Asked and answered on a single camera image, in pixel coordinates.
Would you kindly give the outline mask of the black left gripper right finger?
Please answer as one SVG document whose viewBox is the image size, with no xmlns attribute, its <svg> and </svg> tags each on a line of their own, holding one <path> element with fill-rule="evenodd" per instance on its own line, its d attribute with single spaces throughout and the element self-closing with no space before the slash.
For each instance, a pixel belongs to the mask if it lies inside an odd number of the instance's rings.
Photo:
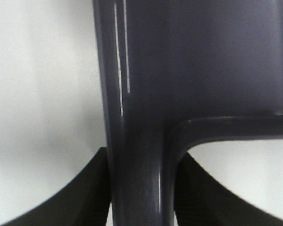
<svg viewBox="0 0 283 226">
<path fill-rule="evenodd" d="M 222 186 L 188 153 L 176 173 L 174 210 L 180 226 L 283 226 Z"/>
</svg>

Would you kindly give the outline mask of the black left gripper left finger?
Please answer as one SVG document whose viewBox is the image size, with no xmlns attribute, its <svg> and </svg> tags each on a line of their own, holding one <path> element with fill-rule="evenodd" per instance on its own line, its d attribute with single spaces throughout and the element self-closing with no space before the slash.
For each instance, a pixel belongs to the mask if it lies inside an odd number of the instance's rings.
<svg viewBox="0 0 283 226">
<path fill-rule="evenodd" d="M 8 226 L 104 226 L 111 203 L 107 150 L 102 147 L 64 188 Z"/>
</svg>

